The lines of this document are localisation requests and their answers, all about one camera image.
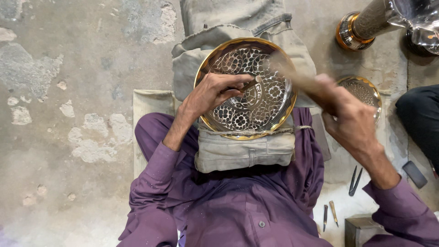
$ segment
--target purple kurta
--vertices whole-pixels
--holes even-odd
[[[294,109],[296,125],[311,125],[306,108]],[[318,237],[312,208],[323,185],[324,163],[312,129],[296,132],[295,161],[287,167],[258,166],[202,174],[195,170],[198,131],[191,127],[179,152],[161,141],[173,117],[151,113],[135,129],[148,161],[131,184],[126,229],[119,247],[331,246]],[[375,236],[365,247],[439,246],[434,214],[401,181],[366,192],[380,205],[373,219],[394,236]]]

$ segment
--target rope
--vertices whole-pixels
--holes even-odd
[[[293,134],[295,130],[302,130],[302,129],[312,129],[309,125],[301,125],[296,126],[295,128],[278,128],[275,131],[212,131],[205,128],[198,128],[199,131],[204,131],[212,135],[219,135],[219,134],[237,134],[237,135],[254,135],[254,134],[268,134],[273,135],[276,133],[291,133]]]

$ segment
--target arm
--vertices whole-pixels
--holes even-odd
[[[369,173],[364,190],[380,206],[372,218],[393,236],[374,236],[364,246],[439,246],[439,222],[425,203],[401,180],[375,136],[374,107],[361,103],[326,75],[316,78],[332,98],[337,121],[323,120],[334,137]]]
[[[230,97],[242,95],[238,90],[221,92],[224,88],[240,88],[244,82],[252,79],[250,75],[208,74],[183,101],[171,128],[152,154],[145,170],[131,183],[131,211],[125,230],[119,237],[121,242],[118,247],[177,245],[175,221],[164,210],[165,199],[174,184],[172,172],[186,155],[180,151],[181,143],[199,116]],[[137,140],[141,147],[146,146],[144,140]]]

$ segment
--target man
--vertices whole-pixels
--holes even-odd
[[[439,85],[409,90],[396,102],[396,114],[439,173]]]
[[[323,183],[311,129],[297,131],[296,161],[288,167],[256,165],[210,174],[194,169],[198,132],[192,123],[226,99],[242,96],[221,90],[251,79],[208,74],[175,119],[154,113],[139,120],[135,134],[148,165],[131,184],[131,212],[118,246],[176,246],[177,229],[183,235],[179,244],[188,247],[331,246],[319,238],[311,218]],[[316,79],[337,99],[330,107],[338,120],[323,113],[326,130],[369,172],[364,190],[380,205],[373,219],[393,234],[374,236],[364,246],[439,246],[439,222],[401,180],[375,137],[375,109],[328,76]],[[293,113],[296,124],[311,125],[307,109]]]

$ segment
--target brass bowl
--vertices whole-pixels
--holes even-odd
[[[210,129],[221,132],[274,131],[287,119],[297,98],[297,88],[276,70],[270,69],[267,58],[274,51],[280,51],[285,58],[285,64],[295,70],[288,55],[279,46],[257,37],[229,40],[206,57],[198,69],[194,88],[208,73],[259,75],[263,81],[249,88],[243,98],[230,98],[201,116]],[[268,133],[223,136],[236,140],[252,140],[266,135]]]
[[[381,115],[381,96],[378,89],[366,78],[360,76],[347,76],[338,81],[338,84],[346,88],[352,95],[361,102],[373,106],[377,109],[374,114],[375,124]]]

